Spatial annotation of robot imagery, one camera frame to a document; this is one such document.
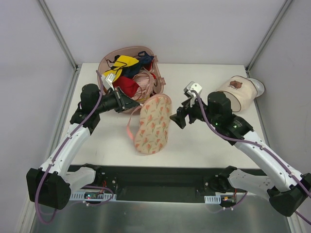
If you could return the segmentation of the floral mesh laundry bag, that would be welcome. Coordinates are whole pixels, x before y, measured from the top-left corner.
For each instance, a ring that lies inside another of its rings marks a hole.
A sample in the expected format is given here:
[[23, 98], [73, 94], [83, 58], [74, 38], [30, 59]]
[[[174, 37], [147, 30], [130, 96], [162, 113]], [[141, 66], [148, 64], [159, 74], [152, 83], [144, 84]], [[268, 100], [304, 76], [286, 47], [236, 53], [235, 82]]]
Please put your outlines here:
[[172, 101], [166, 94], [156, 94], [133, 110], [139, 112], [138, 131], [133, 134], [128, 121], [126, 131], [135, 149], [144, 155], [160, 152], [168, 143]]

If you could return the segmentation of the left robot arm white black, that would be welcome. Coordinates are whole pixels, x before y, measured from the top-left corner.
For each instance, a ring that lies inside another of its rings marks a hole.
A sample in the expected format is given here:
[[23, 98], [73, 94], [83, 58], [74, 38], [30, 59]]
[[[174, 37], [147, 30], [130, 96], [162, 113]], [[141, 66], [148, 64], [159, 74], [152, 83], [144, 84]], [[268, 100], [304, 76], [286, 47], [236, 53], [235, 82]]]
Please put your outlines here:
[[93, 189], [102, 188], [100, 166], [84, 164], [71, 174], [67, 173], [68, 168], [81, 146], [94, 132], [101, 113], [111, 110], [121, 113], [139, 105], [118, 87], [110, 88], [104, 95], [96, 84], [84, 85], [64, 138], [40, 168], [31, 168], [26, 175], [29, 198], [35, 206], [44, 205], [62, 210], [75, 191], [87, 185]]

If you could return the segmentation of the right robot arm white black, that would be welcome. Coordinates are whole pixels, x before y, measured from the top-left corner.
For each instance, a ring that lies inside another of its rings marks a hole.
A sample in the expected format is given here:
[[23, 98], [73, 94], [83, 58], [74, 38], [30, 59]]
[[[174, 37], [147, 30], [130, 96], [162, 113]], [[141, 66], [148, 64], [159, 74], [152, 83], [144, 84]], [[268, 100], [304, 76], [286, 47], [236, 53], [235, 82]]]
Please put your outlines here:
[[181, 129], [186, 118], [192, 124], [203, 121], [220, 138], [247, 155], [263, 172], [252, 175], [233, 166], [226, 167], [208, 181], [210, 189], [225, 193], [233, 188], [242, 189], [269, 201], [281, 215], [290, 217], [311, 195], [311, 175], [302, 174], [284, 162], [242, 117], [233, 114], [231, 102], [223, 92], [212, 92], [203, 103], [196, 91], [170, 116]]

